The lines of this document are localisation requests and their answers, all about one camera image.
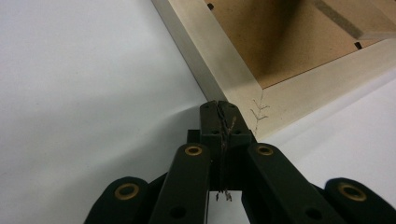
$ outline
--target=wooden frame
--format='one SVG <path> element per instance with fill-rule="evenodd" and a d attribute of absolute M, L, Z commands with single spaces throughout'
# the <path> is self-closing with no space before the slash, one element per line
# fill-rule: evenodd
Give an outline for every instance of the wooden frame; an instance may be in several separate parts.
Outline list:
<path fill-rule="evenodd" d="M 289 125 L 396 64 L 384 40 L 262 89 L 204 0 L 152 0 L 207 100 L 239 107 L 258 139 Z"/>

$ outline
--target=white table surface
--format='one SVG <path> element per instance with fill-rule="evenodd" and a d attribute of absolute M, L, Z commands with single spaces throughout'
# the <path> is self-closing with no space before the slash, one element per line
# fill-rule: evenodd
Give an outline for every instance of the white table surface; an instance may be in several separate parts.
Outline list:
<path fill-rule="evenodd" d="M 262 139 L 321 187 L 396 206 L 396 65 Z M 0 2 L 0 223 L 82 223 L 113 180 L 169 168 L 205 102 L 149 0 Z M 209 223 L 248 223 L 233 193 Z"/>

